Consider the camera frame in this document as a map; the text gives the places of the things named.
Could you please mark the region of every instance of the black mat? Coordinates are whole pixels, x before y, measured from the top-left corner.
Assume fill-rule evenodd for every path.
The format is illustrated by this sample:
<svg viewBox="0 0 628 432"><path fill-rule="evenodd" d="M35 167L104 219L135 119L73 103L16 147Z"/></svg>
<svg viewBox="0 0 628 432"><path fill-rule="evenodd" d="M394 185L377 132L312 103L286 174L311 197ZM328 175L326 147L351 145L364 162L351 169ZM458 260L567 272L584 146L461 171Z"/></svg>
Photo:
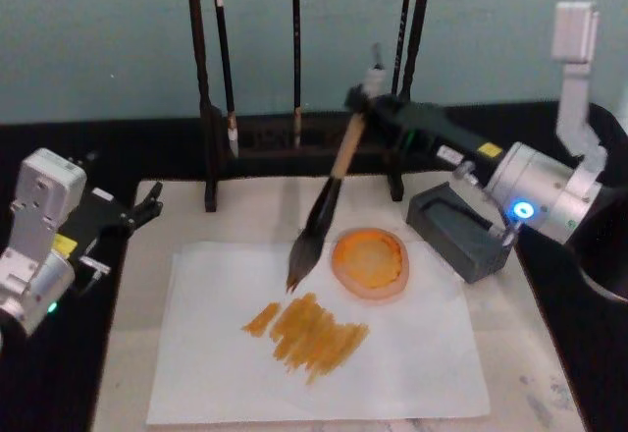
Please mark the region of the black mat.
<svg viewBox="0 0 628 432"><path fill-rule="evenodd" d="M555 103L453 107L448 111L454 120L502 147L521 140L559 160L570 160L553 137ZM591 121L609 150L603 182L612 186L627 183L628 138L600 107L592 107ZM193 119L0 126L0 246L9 235L9 203L20 162L40 146L65 156L99 149L101 158L89 176L91 182L127 204L132 203L141 179L203 177L200 127ZM312 158L303 164L312 175L323 175L332 161ZM381 165L372 159L359 159L352 166L352 172L381 171ZM233 176L293 172L278 161L263 165L243 161L227 168ZM220 187L218 204L220 211ZM0 360L1 432L89 428L124 256L121 244L109 248L112 274L80 302L63 302L26 350ZM589 428L628 430L628 307L593 294L565 255L532 231L523 232L519 254ZM521 372L503 374L518 378Z"/></svg>

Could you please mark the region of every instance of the calligraphy brush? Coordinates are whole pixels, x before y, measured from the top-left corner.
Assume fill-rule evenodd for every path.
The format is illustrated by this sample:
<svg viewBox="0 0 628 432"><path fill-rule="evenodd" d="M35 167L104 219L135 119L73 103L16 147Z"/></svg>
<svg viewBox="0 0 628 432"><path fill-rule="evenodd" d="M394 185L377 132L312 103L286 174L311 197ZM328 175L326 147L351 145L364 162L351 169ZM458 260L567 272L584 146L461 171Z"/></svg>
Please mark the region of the calligraphy brush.
<svg viewBox="0 0 628 432"><path fill-rule="evenodd" d="M294 41L294 147L301 145L301 7L292 0L292 39Z"/></svg>
<svg viewBox="0 0 628 432"><path fill-rule="evenodd" d="M384 70L377 45L375 54L376 66L374 69L369 70L363 84L363 90L369 98L377 95L384 79ZM325 236L334 220L342 179L346 175L365 127L364 114L361 112L354 113L342 138L330 177L316 198L314 206L312 206L305 229L298 236L290 251L288 278L286 280L287 292L293 292L301 280L312 271L319 258L321 258Z"/></svg>
<svg viewBox="0 0 628 432"><path fill-rule="evenodd" d="M236 108L234 107L234 86L232 84L232 68L229 61L229 43L227 42L224 0L214 0L214 6L216 7L218 39L220 41L220 54L223 62L223 77L225 78L225 95L227 99L227 134L229 136L229 146L232 153L234 154L234 157L237 157Z"/></svg>
<svg viewBox="0 0 628 432"><path fill-rule="evenodd" d="M401 19L399 20L399 35L396 40L396 54L394 55L394 69L392 70L391 94L396 95L396 87L399 83L399 70L401 69L401 56L403 55L403 40L405 39L405 24L408 18L408 5L410 0L401 2Z"/></svg>

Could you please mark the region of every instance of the orange paint dish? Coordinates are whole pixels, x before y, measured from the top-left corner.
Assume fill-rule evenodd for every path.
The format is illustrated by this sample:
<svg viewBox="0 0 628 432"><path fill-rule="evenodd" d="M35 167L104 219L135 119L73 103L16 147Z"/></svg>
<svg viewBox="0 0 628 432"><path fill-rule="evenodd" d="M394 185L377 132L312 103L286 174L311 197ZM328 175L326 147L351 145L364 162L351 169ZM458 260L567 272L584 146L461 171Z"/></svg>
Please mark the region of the orange paint dish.
<svg viewBox="0 0 628 432"><path fill-rule="evenodd" d="M394 234L375 228L344 233L332 253L336 278L364 299L386 299L408 282L408 255Z"/></svg>

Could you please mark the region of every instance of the blue led light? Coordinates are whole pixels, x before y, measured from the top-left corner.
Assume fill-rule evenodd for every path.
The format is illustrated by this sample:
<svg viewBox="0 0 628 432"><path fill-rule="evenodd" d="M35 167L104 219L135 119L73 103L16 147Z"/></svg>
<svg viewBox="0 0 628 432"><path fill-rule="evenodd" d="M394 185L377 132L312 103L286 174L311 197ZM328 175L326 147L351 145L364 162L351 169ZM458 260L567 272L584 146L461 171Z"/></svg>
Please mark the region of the blue led light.
<svg viewBox="0 0 628 432"><path fill-rule="evenodd" d="M512 207L512 212L519 219L530 219L534 216L534 207L527 201L519 201Z"/></svg>

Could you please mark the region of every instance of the white table surface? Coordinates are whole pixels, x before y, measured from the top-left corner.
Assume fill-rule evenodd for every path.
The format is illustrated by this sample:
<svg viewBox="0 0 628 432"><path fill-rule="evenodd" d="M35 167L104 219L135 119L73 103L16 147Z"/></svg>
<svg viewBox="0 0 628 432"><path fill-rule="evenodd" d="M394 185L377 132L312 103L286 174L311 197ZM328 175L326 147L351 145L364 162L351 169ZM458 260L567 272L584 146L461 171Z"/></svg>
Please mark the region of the white table surface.
<svg viewBox="0 0 628 432"><path fill-rule="evenodd" d="M445 182L441 172L406 175L406 197L391 202L386 178L345 180L331 241L352 227L380 226L404 241L420 240L405 224L409 198ZM198 241L290 242L298 235L325 179L259 178L219 183L218 212L203 209L204 184L165 182L162 215L129 243L114 322L109 336L93 431L419 431L503 432L585 430L569 391L550 333L516 254L503 270L464 285L489 396L491 414L473 419L408 419L147 427L159 335L172 255ZM138 199L153 182L142 182ZM497 211L476 190L452 183L476 210L499 222Z"/></svg>

